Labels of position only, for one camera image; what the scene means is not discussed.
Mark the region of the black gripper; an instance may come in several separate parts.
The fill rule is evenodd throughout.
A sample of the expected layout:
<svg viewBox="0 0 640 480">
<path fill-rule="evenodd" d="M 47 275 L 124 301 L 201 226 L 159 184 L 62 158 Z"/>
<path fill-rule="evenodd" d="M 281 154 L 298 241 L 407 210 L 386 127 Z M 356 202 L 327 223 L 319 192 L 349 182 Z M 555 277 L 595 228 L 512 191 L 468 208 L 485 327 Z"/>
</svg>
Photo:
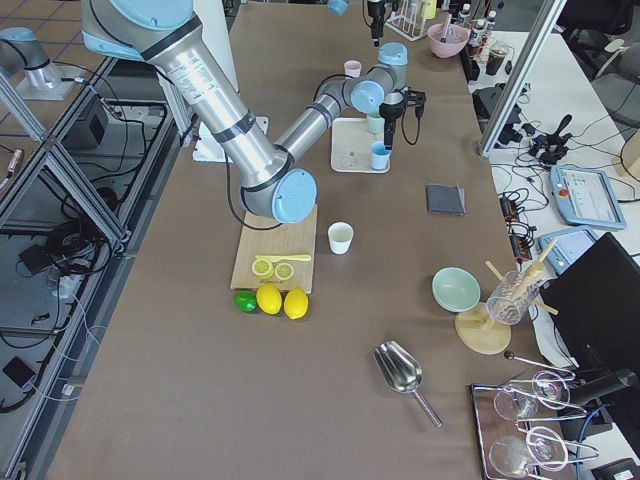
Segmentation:
<svg viewBox="0 0 640 480">
<path fill-rule="evenodd" d="M 367 25 L 371 28 L 371 38 L 375 47 L 379 46 L 380 34 L 378 29 L 384 26 L 386 2 L 384 0 L 366 0 L 363 2 L 368 16 Z"/>
<path fill-rule="evenodd" d="M 393 148 L 396 121 L 401 118 L 408 108 L 413 108 L 416 119 L 421 122 L 426 103 L 426 93 L 405 87 L 394 91 L 388 99 L 379 106 L 379 115 L 384 119 L 384 146 L 387 150 Z"/>
</svg>

